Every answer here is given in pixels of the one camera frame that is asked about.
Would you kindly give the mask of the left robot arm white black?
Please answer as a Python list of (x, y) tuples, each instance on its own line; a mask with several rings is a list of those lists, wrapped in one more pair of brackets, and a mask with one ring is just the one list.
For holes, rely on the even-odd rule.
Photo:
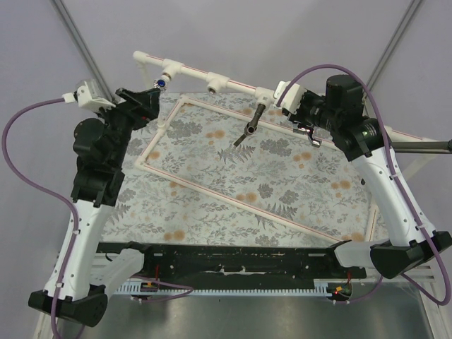
[(52, 320), (96, 326), (112, 294), (143, 270), (150, 247), (129, 242), (104, 268), (91, 272), (100, 236), (123, 184), (122, 165), (131, 134), (157, 119), (160, 93), (159, 88), (143, 92), (120, 88), (116, 94), (121, 102), (113, 103), (97, 97), (87, 85), (77, 90), (79, 107), (97, 116), (74, 130), (77, 173), (68, 230), (51, 277), (28, 300), (30, 307)]

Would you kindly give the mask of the white pipe frame red stripe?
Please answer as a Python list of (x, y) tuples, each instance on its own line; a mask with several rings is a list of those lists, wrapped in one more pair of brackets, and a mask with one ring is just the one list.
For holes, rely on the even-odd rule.
[[(257, 104), (264, 104), (266, 109), (274, 106), (275, 90), (243, 84), (218, 73), (198, 70), (181, 62), (161, 59), (145, 52), (135, 51), (133, 58), (148, 88), (153, 87), (154, 80), (167, 69), (174, 72), (174, 77), (183, 74), (205, 81), (210, 93), (218, 93), (223, 88), (232, 89), (253, 95)], [(311, 67), (290, 81), (279, 102), (294, 84), (298, 84), (302, 76), (315, 70), (315, 67)], [(353, 113), (351, 109), (345, 108), (326, 106), (326, 109), (329, 129), (314, 127), (314, 136), (322, 140), (321, 146), (326, 145), (342, 151), (363, 175), (375, 200), (373, 207), (379, 210), (386, 222), (392, 245), (406, 246), (413, 240), (421, 242), (423, 239), (430, 239), (435, 227), (412, 195), (404, 174), (398, 167), (395, 157), (397, 152), (394, 151), (392, 142), (435, 140), (395, 131), (384, 126), (381, 117), (370, 119), (361, 112)]]

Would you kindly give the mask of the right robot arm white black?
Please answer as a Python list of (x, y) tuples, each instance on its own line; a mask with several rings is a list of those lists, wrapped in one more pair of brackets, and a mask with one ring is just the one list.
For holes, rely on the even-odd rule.
[(337, 245), (338, 263), (375, 268), (391, 279), (428, 262), (434, 250), (451, 247), (451, 235), (438, 231), (417, 204), (378, 120), (363, 114), (363, 94), (358, 81), (341, 74), (327, 79), (324, 95), (283, 83), (275, 98), (294, 130), (306, 134), (313, 145), (321, 144), (314, 138), (315, 128), (330, 133), (335, 147), (363, 178), (386, 224), (386, 241)]

